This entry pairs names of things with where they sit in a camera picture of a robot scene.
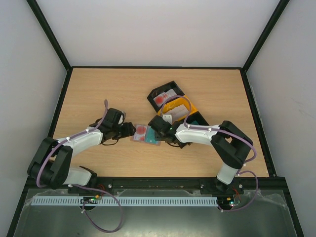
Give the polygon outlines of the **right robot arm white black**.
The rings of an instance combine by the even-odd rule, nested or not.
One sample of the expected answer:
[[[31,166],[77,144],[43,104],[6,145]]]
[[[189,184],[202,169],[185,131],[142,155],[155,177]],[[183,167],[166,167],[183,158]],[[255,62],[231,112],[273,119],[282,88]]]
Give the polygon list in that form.
[[[156,116],[149,126],[160,141],[180,148],[192,143],[212,146],[223,162],[215,181],[216,190],[223,194],[233,187],[232,181],[245,165],[250,151],[257,155],[252,140],[230,121],[213,126],[180,121],[170,124]]]

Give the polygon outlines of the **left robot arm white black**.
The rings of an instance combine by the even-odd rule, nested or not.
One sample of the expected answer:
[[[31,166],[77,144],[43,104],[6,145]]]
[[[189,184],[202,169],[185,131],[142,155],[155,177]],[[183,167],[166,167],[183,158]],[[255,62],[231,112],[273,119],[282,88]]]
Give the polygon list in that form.
[[[131,122],[124,120],[124,112],[109,108],[100,119],[77,134],[61,139],[43,139],[27,174],[35,179],[40,188],[87,185],[93,171],[83,166],[71,168],[72,158],[91,147],[103,145],[108,140],[118,141],[133,136],[136,128]]]

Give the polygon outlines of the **red circle white card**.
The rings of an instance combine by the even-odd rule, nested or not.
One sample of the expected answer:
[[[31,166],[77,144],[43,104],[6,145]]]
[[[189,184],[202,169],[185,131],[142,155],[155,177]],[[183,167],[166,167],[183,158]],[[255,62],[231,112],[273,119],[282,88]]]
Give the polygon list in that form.
[[[144,125],[136,125],[136,132],[133,136],[133,141],[144,142],[146,137],[147,127]]]

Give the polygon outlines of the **pink card holder wallet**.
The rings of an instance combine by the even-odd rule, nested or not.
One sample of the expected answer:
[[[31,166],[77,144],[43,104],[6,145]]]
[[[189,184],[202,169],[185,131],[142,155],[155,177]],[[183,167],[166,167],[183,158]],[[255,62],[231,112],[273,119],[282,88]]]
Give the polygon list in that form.
[[[131,141],[156,146],[160,145],[160,141],[155,138],[155,132],[150,126],[135,124],[134,127],[136,128],[136,131],[134,135],[131,136]]]

